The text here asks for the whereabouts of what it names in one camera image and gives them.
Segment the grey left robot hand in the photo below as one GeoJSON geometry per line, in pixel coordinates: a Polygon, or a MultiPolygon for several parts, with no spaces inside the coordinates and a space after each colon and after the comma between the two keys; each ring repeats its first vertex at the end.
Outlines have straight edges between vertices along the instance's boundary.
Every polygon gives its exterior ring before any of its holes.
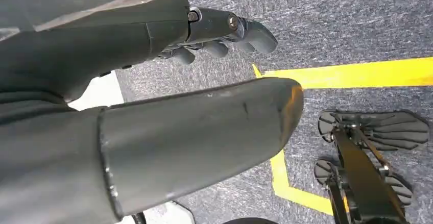
{"type": "Polygon", "coordinates": [[[78,111],[90,81],[226,43],[263,54],[262,24],[188,0],[1,0],[1,223],[117,223],[273,157],[303,109],[260,78],[78,111]]]}

